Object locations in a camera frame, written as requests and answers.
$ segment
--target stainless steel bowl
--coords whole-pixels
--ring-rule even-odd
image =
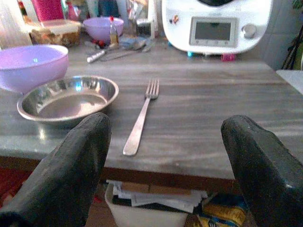
[[[26,119],[52,125],[75,125],[84,117],[109,106],[118,85],[104,77],[74,76],[35,88],[17,103]]]

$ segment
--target white bin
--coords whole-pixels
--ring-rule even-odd
[[[121,206],[113,204],[112,199],[113,185],[109,184],[105,201],[119,227],[183,227],[185,224],[187,213]]]

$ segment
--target gray marble countertop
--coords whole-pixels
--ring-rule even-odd
[[[234,62],[188,58],[158,42],[149,53],[109,62],[86,62],[90,48],[70,48],[66,76],[101,75],[115,81],[119,96],[107,112],[112,140],[105,167],[144,172],[234,179],[220,127],[244,114],[275,133],[303,161],[303,96],[260,60]],[[150,103],[138,153],[122,155],[143,106],[150,77],[160,95]],[[64,138],[59,129],[23,119],[20,95],[0,90],[0,156],[42,159]]]

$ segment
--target lavender plastic bowl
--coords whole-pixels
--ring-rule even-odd
[[[64,77],[68,49],[60,45],[20,46],[0,51],[0,87],[27,93]]]
[[[109,17],[94,17],[83,21],[88,34],[96,40],[103,40],[106,44],[110,43],[109,39]],[[118,36],[122,35],[124,21],[114,18],[114,24],[118,31]]]

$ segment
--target fork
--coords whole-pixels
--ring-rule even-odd
[[[129,135],[126,144],[123,149],[123,154],[127,156],[132,156],[137,153],[139,148],[139,143],[142,135],[142,130],[144,126],[144,121],[146,117],[147,107],[151,99],[156,99],[159,94],[159,79],[150,79],[145,92],[145,103],[142,110],[134,124],[133,130]]]

